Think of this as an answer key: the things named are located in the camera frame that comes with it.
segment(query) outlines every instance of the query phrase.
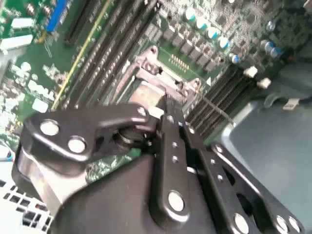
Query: pcie slot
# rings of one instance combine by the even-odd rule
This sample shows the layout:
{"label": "pcie slot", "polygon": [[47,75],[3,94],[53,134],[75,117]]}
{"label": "pcie slot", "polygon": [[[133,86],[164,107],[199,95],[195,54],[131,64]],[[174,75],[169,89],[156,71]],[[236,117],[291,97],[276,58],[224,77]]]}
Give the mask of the pcie slot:
{"label": "pcie slot", "polygon": [[109,29],[115,28],[115,26],[120,22],[122,22],[122,20],[124,19],[124,17],[122,17],[121,14],[123,14],[124,11],[128,8],[127,2],[128,0],[119,0],[117,2],[117,7],[115,8],[114,12],[109,15],[108,23],[105,25],[105,28],[103,29],[104,32],[97,39],[88,59],[85,61],[80,71],[74,77],[72,77],[73,85],[71,85],[68,95],[61,107],[63,108],[74,107],[75,101],[78,99],[83,88],[89,81],[89,74],[96,67],[96,63],[100,58],[101,51],[106,47],[109,41],[109,35],[107,34],[107,31]]}
{"label": "pcie slot", "polygon": [[120,51],[119,47],[122,46],[123,41],[125,40],[125,34],[133,28],[130,26],[133,21],[142,16],[142,10],[144,7],[145,4],[143,0],[136,0],[127,8],[123,19],[117,24],[116,30],[111,33],[108,42],[101,50],[100,59],[96,61],[96,67],[88,74],[88,82],[83,86],[82,91],[77,93],[78,98],[71,98],[71,105],[75,108],[84,106],[86,100],[93,95],[97,86],[100,85],[101,75],[106,70],[105,68],[107,67],[111,54],[116,54],[116,52]]}
{"label": "pcie slot", "polygon": [[[244,90],[239,97],[237,97],[234,102],[225,110],[227,113],[231,113],[235,110],[235,108],[244,100],[246,99],[251,92],[254,90],[254,87],[250,86],[246,90]],[[219,118],[216,119],[216,121],[207,129],[207,131],[202,133],[203,139],[206,139],[209,135],[211,135],[213,132],[217,131],[218,126],[220,126],[225,118],[223,116],[219,116]]]}
{"label": "pcie slot", "polygon": [[155,7],[156,0],[152,1],[140,17],[136,19],[131,27],[131,30],[124,36],[124,40],[120,43],[115,56],[110,60],[107,69],[101,74],[100,80],[98,80],[96,89],[94,92],[90,92],[90,95],[85,100],[88,107],[101,104],[106,94],[107,89],[115,78],[115,75],[120,71],[127,57],[130,55],[133,47],[141,38],[147,25],[152,20],[159,7]]}
{"label": "pcie slot", "polygon": [[[218,92],[222,90],[227,83],[231,80],[232,74],[234,73],[234,70],[237,69],[234,65],[231,65],[225,73],[221,76],[221,78],[218,80],[218,82],[211,87],[211,89],[206,94],[206,98],[210,101],[213,101],[214,98],[217,96]],[[197,118],[198,115],[200,115],[209,105],[201,100],[197,106],[189,113],[186,120],[187,122],[192,122],[194,119]]]}
{"label": "pcie slot", "polygon": [[[245,81],[241,82],[235,89],[231,91],[226,99],[222,101],[222,103],[219,105],[220,109],[226,110],[235,101],[235,99],[247,88],[248,83]],[[205,118],[203,120],[204,124],[202,124],[197,130],[201,136],[208,130],[208,128],[213,124],[213,122],[219,115],[220,114],[218,112],[213,112],[213,114],[209,118]]]}
{"label": "pcie slot", "polygon": [[76,43],[94,8],[101,5],[101,0],[82,0],[75,18],[65,34],[64,41],[67,45],[73,46]]}

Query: silver screw head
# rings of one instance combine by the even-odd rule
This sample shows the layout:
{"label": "silver screw head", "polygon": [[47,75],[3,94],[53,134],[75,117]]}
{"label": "silver screw head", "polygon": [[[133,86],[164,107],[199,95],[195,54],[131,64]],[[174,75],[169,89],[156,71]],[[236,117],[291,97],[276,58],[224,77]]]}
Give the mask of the silver screw head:
{"label": "silver screw head", "polygon": [[171,207],[175,210],[175,211],[182,211],[184,209],[184,201],[181,197],[180,194],[178,194],[175,191],[171,191],[168,195],[168,201],[169,204],[171,205]]}
{"label": "silver screw head", "polygon": [[59,133],[59,126],[52,120],[46,120],[40,125],[40,130],[48,136],[55,136]]}
{"label": "silver screw head", "polygon": [[234,216],[234,222],[238,229],[243,233],[243,234],[248,234],[249,232],[249,226],[247,221],[244,219],[243,216],[240,214],[236,213]]}
{"label": "silver screw head", "polygon": [[291,226],[292,226],[297,232],[301,232],[300,227],[299,227],[297,221],[296,221],[293,217],[289,217],[289,223],[291,224]]}
{"label": "silver screw head", "polygon": [[144,109],[143,107],[138,108],[137,111],[138,111],[138,113],[139,113],[140,115],[146,116],[146,112],[145,112],[145,109]]}
{"label": "silver screw head", "polygon": [[86,144],[84,140],[78,136],[73,136],[69,141],[68,141],[68,148],[76,153],[80,154],[86,149]]}

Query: small chip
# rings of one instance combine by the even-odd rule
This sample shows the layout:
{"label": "small chip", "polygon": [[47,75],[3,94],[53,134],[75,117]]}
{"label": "small chip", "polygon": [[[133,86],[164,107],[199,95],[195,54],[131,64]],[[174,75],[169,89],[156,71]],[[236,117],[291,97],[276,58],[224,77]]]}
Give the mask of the small chip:
{"label": "small chip", "polygon": [[209,62],[209,57],[206,54],[202,54],[197,60],[197,64],[204,67]]}
{"label": "small chip", "polygon": [[189,40],[186,40],[186,42],[181,47],[181,52],[188,55],[191,51],[193,45]]}
{"label": "small chip", "polygon": [[248,24],[253,24],[254,21],[255,21],[255,15],[253,13],[250,13],[246,18],[246,22]]}
{"label": "small chip", "polygon": [[220,24],[221,26],[224,26],[224,25],[226,24],[226,18],[225,18],[224,16],[220,16],[220,17],[216,20],[216,22],[217,22],[218,24]]}
{"label": "small chip", "polygon": [[178,33],[178,34],[176,35],[176,37],[174,38],[174,40],[172,41],[172,45],[178,47],[178,46],[181,45],[181,43],[183,42],[183,40],[184,40],[183,35],[180,34],[180,33]]}
{"label": "small chip", "polygon": [[235,55],[239,55],[241,52],[242,52],[242,49],[239,48],[237,45],[235,45],[232,49],[232,52],[235,54]]}
{"label": "small chip", "polygon": [[211,72],[211,71],[213,71],[214,69],[215,69],[215,67],[217,66],[217,63],[215,62],[215,61],[210,61],[208,64],[207,64],[207,66],[205,67],[205,70],[207,71],[207,72]]}
{"label": "small chip", "polygon": [[200,55],[200,49],[195,46],[192,52],[190,53],[189,57],[193,60],[196,60],[199,55]]}
{"label": "small chip", "polygon": [[174,34],[175,34],[175,29],[172,26],[169,26],[164,32],[163,36],[166,40],[170,40]]}

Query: expansion slot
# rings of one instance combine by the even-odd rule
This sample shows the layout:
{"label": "expansion slot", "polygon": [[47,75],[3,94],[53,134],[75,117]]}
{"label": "expansion slot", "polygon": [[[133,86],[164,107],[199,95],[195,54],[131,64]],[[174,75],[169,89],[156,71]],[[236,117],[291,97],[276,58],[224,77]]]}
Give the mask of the expansion slot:
{"label": "expansion slot", "polygon": [[126,9],[126,12],[118,21],[115,27],[112,28],[112,32],[109,33],[106,40],[101,45],[99,49],[99,54],[94,59],[92,66],[87,70],[86,74],[80,74],[79,76],[84,76],[87,80],[83,83],[79,84],[79,87],[75,90],[75,92],[70,96],[70,103],[68,105],[69,108],[78,108],[83,106],[81,102],[83,101],[85,95],[88,95],[89,92],[92,92],[93,89],[96,88],[96,84],[100,78],[99,74],[104,69],[104,65],[108,61],[109,55],[114,53],[121,43],[124,34],[129,30],[129,25],[133,22],[134,18],[137,17],[137,12],[140,11],[143,7],[143,0],[135,1],[130,7],[127,6],[125,2],[123,5]]}
{"label": "expansion slot", "polygon": [[94,8],[101,7],[101,0],[83,0],[75,15],[73,22],[65,35],[65,43],[73,46],[78,40],[84,26],[89,22],[89,17],[92,15]]}

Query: metal rivet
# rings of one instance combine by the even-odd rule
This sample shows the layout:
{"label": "metal rivet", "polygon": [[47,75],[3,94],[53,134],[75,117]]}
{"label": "metal rivet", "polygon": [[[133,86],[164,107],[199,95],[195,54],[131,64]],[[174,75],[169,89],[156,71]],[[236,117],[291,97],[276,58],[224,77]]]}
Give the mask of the metal rivet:
{"label": "metal rivet", "polygon": [[279,227],[282,229],[282,230],[279,230],[279,232],[280,233],[287,233],[288,227],[287,227],[286,221],[279,215],[276,216],[276,221],[277,221]]}
{"label": "metal rivet", "polygon": [[173,118],[172,116],[167,116],[167,120],[168,120],[169,122],[171,122],[171,123],[174,123],[174,122],[175,122],[175,120],[174,120],[174,118]]}
{"label": "metal rivet", "polygon": [[68,148],[76,153],[80,154],[86,149],[86,144],[84,143],[84,140],[78,136],[73,136],[69,141],[68,141]]}
{"label": "metal rivet", "polygon": [[292,227],[297,231],[297,232],[301,232],[300,227],[297,223],[297,221],[293,218],[293,217],[289,217],[289,222],[292,225]]}
{"label": "metal rivet", "polygon": [[181,195],[177,192],[170,192],[168,195],[168,201],[175,211],[182,211],[184,209],[184,201]]}
{"label": "metal rivet", "polygon": [[243,234],[248,234],[249,226],[248,226],[248,223],[246,222],[246,220],[244,219],[243,216],[241,216],[240,214],[236,213],[235,216],[234,216],[234,222],[235,222],[236,226],[238,227],[238,229]]}
{"label": "metal rivet", "polygon": [[223,152],[223,149],[220,146],[216,145],[215,148],[219,153]]}
{"label": "metal rivet", "polygon": [[144,109],[143,107],[138,108],[137,111],[138,111],[138,113],[139,113],[140,115],[146,116],[146,112],[145,112],[145,109]]}
{"label": "metal rivet", "polygon": [[218,175],[218,180],[219,180],[220,182],[223,182],[223,176],[222,176],[222,175]]}
{"label": "metal rivet", "polygon": [[47,120],[40,125],[40,130],[48,136],[54,136],[59,133],[59,126],[56,122]]}
{"label": "metal rivet", "polygon": [[173,163],[178,163],[177,156],[175,156],[175,155],[172,156],[172,162]]}

